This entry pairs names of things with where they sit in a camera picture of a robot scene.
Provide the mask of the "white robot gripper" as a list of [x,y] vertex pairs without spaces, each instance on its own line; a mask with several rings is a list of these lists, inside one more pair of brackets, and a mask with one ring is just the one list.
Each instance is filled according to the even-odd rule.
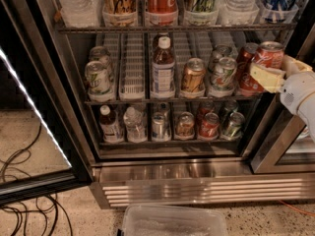
[[281,103],[291,114],[315,108],[315,73],[306,63],[285,55],[281,70],[252,63],[249,71],[266,91],[274,93],[281,89]]

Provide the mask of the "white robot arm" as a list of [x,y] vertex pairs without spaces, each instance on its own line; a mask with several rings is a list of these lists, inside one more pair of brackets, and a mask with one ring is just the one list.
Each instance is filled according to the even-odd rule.
[[280,94],[280,102],[306,124],[315,142],[315,72],[310,65],[288,55],[280,69],[252,62],[250,76],[267,92]]

